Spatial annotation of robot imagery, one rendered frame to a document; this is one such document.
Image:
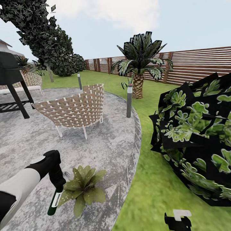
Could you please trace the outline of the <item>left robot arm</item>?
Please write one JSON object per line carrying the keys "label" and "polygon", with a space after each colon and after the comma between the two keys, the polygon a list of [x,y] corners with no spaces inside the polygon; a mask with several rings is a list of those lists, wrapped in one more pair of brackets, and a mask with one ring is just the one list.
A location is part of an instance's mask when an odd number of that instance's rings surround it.
{"label": "left robot arm", "polygon": [[2,230],[19,210],[26,198],[48,173],[56,189],[63,190],[69,180],[74,179],[70,169],[60,168],[61,159],[58,150],[51,150],[30,162],[30,165],[12,178],[0,184],[0,230]]}

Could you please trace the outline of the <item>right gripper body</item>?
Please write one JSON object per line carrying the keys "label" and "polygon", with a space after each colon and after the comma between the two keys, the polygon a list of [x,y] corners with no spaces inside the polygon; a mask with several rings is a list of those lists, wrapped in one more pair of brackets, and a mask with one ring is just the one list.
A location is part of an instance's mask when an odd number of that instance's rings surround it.
{"label": "right gripper body", "polygon": [[187,231],[191,231],[189,220],[187,218],[181,218],[181,221],[176,221],[174,217],[167,217],[167,222],[169,230],[176,231],[178,227],[183,227]]}

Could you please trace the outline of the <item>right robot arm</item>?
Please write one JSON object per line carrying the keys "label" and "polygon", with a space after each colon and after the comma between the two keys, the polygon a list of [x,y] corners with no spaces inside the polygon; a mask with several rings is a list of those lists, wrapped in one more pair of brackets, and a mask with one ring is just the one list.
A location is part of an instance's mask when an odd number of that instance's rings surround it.
{"label": "right robot arm", "polygon": [[[174,217],[168,217],[165,213],[165,223],[168,224],[169,230],[174,231],[191,231],[192,226],[190,219],[192,214],[189,210],[173,210]],[[181,218],[184,216],[184,218]]]}

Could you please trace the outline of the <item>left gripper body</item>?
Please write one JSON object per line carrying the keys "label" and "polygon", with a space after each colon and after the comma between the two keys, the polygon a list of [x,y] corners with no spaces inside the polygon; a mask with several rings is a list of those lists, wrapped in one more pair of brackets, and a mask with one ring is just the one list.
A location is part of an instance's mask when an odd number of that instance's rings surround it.
{"label": "left gripper body", "polygon": [[63,186],[66,183],[66,180],[63,177],[62,169],[55,173],[49,175],[51,183],[55,186],[56,189],[59,189],[61,186]]}

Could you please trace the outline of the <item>insectifuge atomizer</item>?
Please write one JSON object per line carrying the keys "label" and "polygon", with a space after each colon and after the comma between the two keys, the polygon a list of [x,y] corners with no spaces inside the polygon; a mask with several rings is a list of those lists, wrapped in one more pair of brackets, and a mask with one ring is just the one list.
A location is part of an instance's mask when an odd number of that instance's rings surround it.
{"label": "insectifuge atomizer", "polygon": [[62,192],[63,192],[63,190],[60,192],[60,190],[56,189],[54,196],[53,196],[53,199],[52,199],[52,202],[51,202],[50,207],[49,207],[48,212],[47,212],[48,215],[54,215],[55,214],[59,200],[61,198]]}

